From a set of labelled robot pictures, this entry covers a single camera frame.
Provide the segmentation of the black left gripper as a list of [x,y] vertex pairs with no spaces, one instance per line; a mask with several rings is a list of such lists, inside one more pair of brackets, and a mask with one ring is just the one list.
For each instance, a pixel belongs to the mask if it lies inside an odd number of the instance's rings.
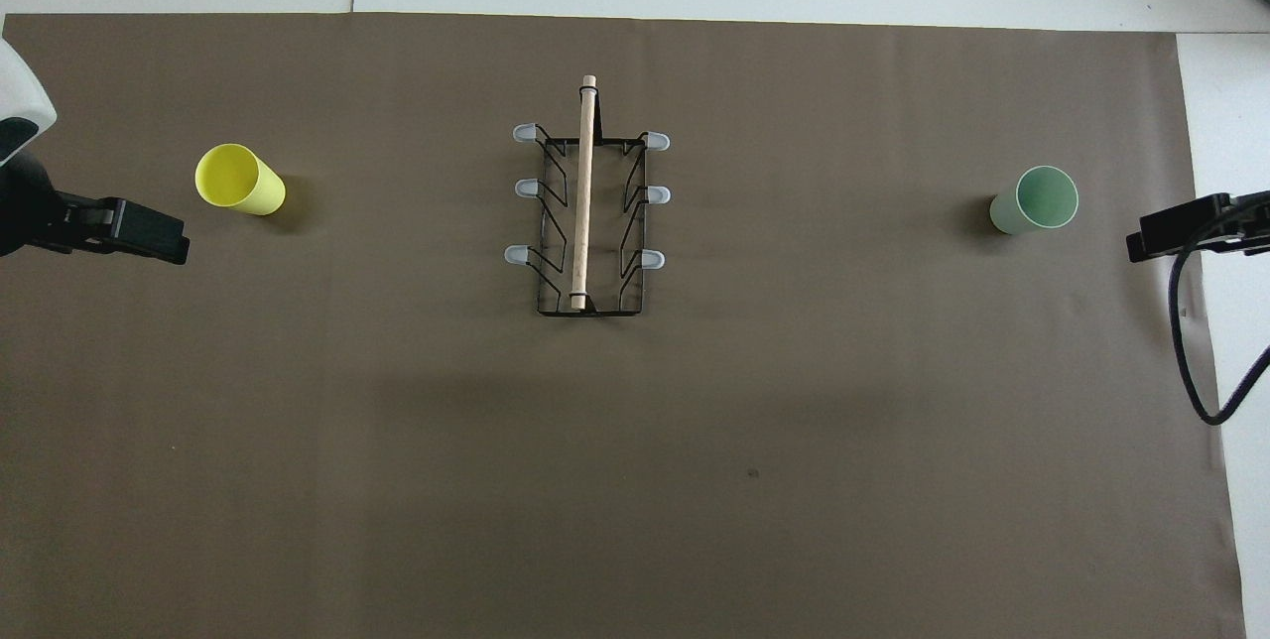
[[64,201],[36,156],[15,154],[1,169],[1,257],[64,219]]

